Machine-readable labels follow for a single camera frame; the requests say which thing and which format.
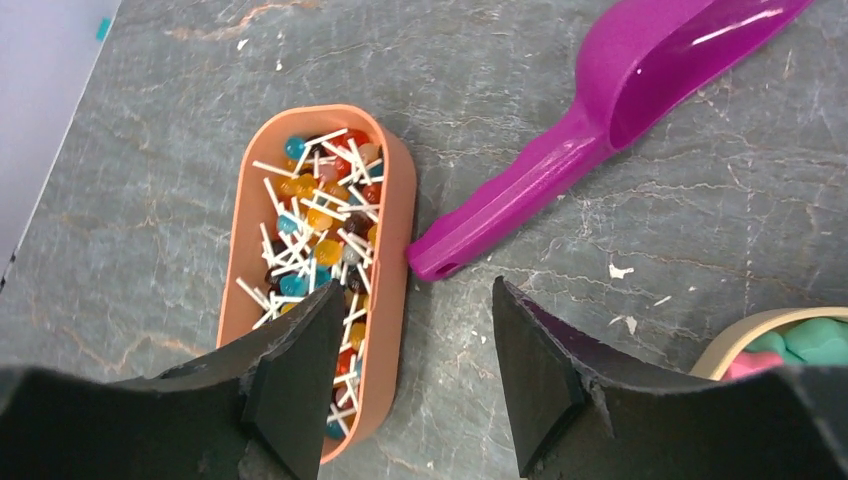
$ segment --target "purple scoop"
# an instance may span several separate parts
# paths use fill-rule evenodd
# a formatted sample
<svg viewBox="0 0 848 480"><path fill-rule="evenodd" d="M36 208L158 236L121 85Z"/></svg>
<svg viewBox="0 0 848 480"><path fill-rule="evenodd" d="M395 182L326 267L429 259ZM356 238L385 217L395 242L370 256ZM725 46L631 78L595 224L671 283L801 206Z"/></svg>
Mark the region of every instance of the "purple scoop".
<svg viewBox="0 0 848 480"><path fill-rule="evenodd" d="M442 279L493 247L586 173L629 147L813 0L622 0L577 56L568 113L498 177L409 246L412 270Z"/></svg>

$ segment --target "scoop handle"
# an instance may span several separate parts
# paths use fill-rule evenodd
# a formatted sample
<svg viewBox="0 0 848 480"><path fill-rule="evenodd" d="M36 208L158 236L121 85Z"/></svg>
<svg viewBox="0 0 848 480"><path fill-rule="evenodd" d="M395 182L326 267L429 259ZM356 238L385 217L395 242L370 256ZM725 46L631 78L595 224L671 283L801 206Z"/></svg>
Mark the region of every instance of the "scoop handle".
<svg viewBox="0 0 848 480"><path fill-rule="evenodd" d="M608 135L575 102L553 128L531 141L502 174L462 206L438 218L407 249L425 281L471 262L538 213L613 153Z"/></svg>

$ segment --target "round container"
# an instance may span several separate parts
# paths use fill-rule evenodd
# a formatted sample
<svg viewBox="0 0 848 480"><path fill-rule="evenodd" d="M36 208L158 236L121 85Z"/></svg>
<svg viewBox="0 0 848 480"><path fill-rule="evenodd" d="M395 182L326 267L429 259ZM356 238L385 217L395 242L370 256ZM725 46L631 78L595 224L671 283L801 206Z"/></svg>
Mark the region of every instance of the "round container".
<svg viewBox="0 0 848 480"><path fill-rule="evenodd" d="M829 317L848 323L848 308L783 308L743 318L721 332L707 347L690 374L710 380L721 380L733 359L760 335L777 330L783 332L793 323L817 317Z"/></svg>
<svg viewBox="0 0 848 480"><path fill-rule="evenodd" d="M274 207L262 183L265 177L273 180L274 176L251 164L255 160L274 163L274 159L283 154L283 146L292 135L308 136L341 128L361 130L368 134L372 143L383 147L384 180L359 387L360 410L350 435L341 441L325 438L321 463L332 460L349 445L372 434L388 415L394 399L406 297L404 251L412 235L416 188L415 165L397 137L363 110L350 105L286 110L259 129L241 164L227 282L218 324L220 347L250 332L262 314L259 306L235 285L238 277L249 285L264 285L267 266L261 257L259 224L276 224Z"/></svg>

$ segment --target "white chip mark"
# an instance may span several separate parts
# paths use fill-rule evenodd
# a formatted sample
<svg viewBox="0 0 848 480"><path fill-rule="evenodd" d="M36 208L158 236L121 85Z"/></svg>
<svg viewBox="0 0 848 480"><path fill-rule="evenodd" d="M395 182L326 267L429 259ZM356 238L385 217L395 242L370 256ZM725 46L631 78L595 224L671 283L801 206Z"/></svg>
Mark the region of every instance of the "white chip mark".
<svg viewBox="0 0 848 480"><path fill-rule="evenodd" d="M629 316L629 315L626 316L626 317L624 315L619 315L619 316L613 318L612 320L610 320L609 325L612 325L613 323L615 323L615 322L617 322L621 319L624 319L624 323L627 324L627 330L630 331L630 335L635 334L636 333L636 319Z"/></svg>
<svg viewBox="0 0 848 480"><path fill-rule="evenodd" d="M624 276L628 273L633 273L635 271L636 269L634 269L633 267L621 269L613 265L612 262L610 262L610 278L624 278Z"/></svg>
<svg viewBox="0 0 848 480"><path fill-rule="evenodd" d="M662 300L657 301L657 303L655 303L655 304L654 304L654 306L655 306L655 307L659 307L660 305L662 305L663 303L665 303L665 302L667 302L667 301L669 301L669 300L671 300L671 295L669 295L669 296L667 296L667 297L663 298Z"/></svg>

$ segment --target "table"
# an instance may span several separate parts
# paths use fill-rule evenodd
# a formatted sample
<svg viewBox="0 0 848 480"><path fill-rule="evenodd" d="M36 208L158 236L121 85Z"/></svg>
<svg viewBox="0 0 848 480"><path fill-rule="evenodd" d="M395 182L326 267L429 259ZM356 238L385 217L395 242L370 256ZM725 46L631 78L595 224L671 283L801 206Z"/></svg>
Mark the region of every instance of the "table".
<svg viewBox="0 0 848 480"><path fill-rule="evenodd" d="M422 233L558 120L611 4L124 0L0 296L0 361L114 380L214 348L241 156L290 107L400 136ZM495 250L411 280L394 409L321 478L516 478L497 275L680 370L747 314L844 304L846 18L819 0Z"/></svg>

